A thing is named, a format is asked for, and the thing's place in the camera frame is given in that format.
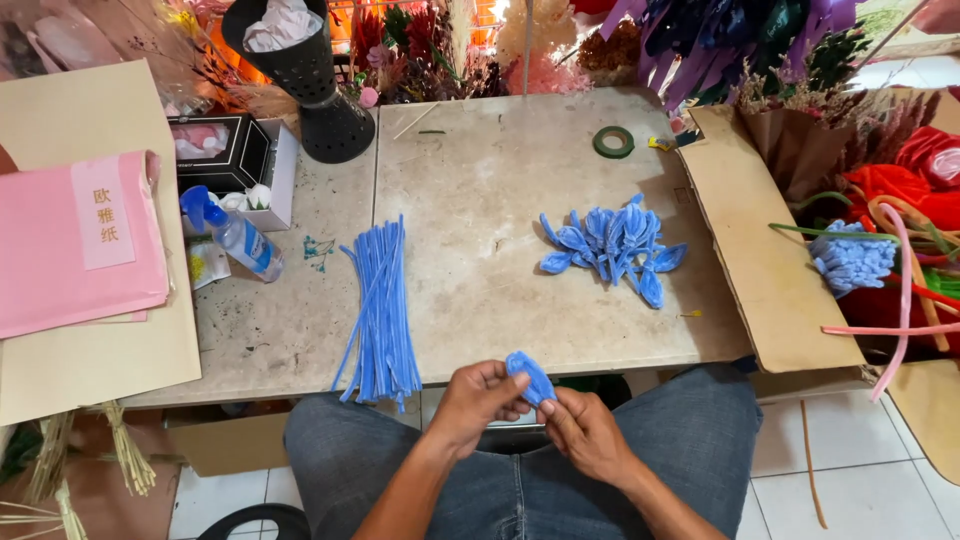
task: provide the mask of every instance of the bottle label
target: bottle label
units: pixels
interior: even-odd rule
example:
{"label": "bottle label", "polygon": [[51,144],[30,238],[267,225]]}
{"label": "bottle label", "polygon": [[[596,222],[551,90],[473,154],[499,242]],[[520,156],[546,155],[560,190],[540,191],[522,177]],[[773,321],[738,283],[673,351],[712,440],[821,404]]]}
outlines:
{"label": "bottle label", "polygon": [[251,270],[256,274],[260,274],[267,270],[267,266],[270,266],[270,256],[273,254],[273,250],[271,249],[270,242],[263,237],[263,234],[253,226],[253,223],[251,223],[249,219],[245,219],[244,222],[247,227],[247,241],[244,245],[244,253],[253,260],[254,268],[251,268]]}

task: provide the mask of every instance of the person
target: person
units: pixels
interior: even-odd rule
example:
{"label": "person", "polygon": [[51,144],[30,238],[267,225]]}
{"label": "person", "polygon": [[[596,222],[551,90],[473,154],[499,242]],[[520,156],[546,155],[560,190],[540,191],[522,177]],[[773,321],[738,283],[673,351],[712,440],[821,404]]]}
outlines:
{"label": "person", "polygon": [[474,449],[516,420],[530,378],[488,360],[454,372],[421,433],[333,394],[294,407],[284,444],[314,540],[734,538],[762,413],[726,364],[689,369],[613,412],[556,388],[527,454]]}

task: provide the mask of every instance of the pink label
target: pink label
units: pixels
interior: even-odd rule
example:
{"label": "pink label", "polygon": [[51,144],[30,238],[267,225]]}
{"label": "pink label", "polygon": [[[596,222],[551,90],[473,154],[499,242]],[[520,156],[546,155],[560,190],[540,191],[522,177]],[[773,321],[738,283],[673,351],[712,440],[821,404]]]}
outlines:
{"label": "pink label", "polygon": [[74,163],[70,178],[80,218],[84,269],[136,260],[120,182],[120,157]]}

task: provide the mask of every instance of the blue spray nozzle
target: blue spray nozzle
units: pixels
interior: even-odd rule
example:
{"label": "blue spray nozzle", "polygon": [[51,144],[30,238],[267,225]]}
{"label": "blue spray nozzle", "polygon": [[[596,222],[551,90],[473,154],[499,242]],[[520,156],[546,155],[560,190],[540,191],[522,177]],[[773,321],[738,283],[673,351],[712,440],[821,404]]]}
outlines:
{"label": "blue spray nozzle", "polygon": [[223,227],[228,221],[227,213],[210,200],[205,185],[194,185],[184,191],[180,196],[180,209],[197,231],[205,229],[204,221],[213,227]]}

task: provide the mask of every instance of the hand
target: hand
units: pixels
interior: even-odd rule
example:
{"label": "hand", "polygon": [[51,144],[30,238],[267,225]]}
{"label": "hand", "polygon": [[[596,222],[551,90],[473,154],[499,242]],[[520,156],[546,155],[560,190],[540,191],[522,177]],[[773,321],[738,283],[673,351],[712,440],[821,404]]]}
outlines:
{"label": "hand", "polygon": [[526,373],[507,376],[507,364],[500,360],[458,369],[424,437],[449,448],[457,459],[468,457],[487,424],[494,420],[513,422],[530,411],[530,404],[519,397],[528,384],[530,376]]}
{"label": "hand", "polygon": [[558,387],[557,400],[543,400],[537,423],[578,471],[614,487],[639,463],[627,446],[613,414],[596,394]]}

